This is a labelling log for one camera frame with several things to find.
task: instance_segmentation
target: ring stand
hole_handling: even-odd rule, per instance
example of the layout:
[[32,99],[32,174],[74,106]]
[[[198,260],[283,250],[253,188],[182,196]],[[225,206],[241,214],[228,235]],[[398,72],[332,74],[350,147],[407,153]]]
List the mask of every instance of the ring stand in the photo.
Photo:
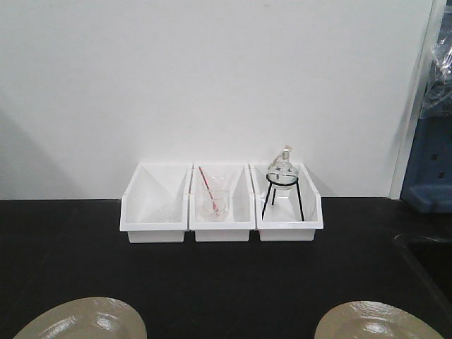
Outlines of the ring stand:
[[[268,203],[268,197],[270,196],[270,192],[271,192],[271,187],[272,185],[276,185],[276,186],[282,186],[282,187],[287,187],[287,186],[294,186],[297,185],[297,193],[298,193],[298,204],[299,204],[299,212],[302,216],[302,221],[304,221],[304,215],[303,215],[303,207],[302,207],[302,196],[299,192],[299,185],[298,185],[298,177],[294,182],[291,182],[290,184],[279,184],[277,182],[274,182],[273,180],[271,180],[268,177],[268,174],[266,175],[266,178],[268,180],[268,182],[270,183],[270,185],[268,185],[268,191],[267,191],[267,196],[266,196],[266,202],[263,204],[263,210],[262,210],[262,220],[263,220],[263,215],[266,212],[266,207],[267,207],[267,203]],[[273,189],[273,199],[271,201],[271,204],[274,205],[275,204],[275,196],[276,196],[276,189]]]

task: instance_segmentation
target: white wall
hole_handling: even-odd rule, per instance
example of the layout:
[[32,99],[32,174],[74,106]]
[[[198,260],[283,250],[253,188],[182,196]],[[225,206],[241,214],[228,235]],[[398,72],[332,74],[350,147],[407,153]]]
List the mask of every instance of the white wall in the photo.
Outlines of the white wall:
[[0,198],[119,198],[138,161],[387,196],[431,0],[3,0]]

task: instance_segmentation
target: storage bin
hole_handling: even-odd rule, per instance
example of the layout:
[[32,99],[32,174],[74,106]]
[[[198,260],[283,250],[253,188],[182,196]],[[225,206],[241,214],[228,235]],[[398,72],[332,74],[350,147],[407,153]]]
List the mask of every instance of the storage bin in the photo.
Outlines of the storage bin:
[[119,229],[130,242],[183,242],[193,165],[139,164],[122,196]]
[[[222,221],[206,217],[203,196],[211,189],[229,191],[229,212]],[[248,165],[195,165],[190,194],[189,228],[197,242],[247,242],[255,229],[254,193]]]
[[250,165],[255,192],[256,221],[262,242],[312,241],[316,230],[323,229],[321,197],[303,164],[294,165],[299,171],[304,221],[299,210],[296,186],[290,190],[276,190],[275,204],[271,204],[273,188],[265,215],[262,210],[268,190],[267,165]]

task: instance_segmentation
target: sink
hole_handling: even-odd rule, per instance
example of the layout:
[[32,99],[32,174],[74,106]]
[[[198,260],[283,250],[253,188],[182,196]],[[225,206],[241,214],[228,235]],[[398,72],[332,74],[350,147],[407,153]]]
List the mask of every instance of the sink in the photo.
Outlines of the sink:
[[452,242],[420,242],[408,249],[452,304]]

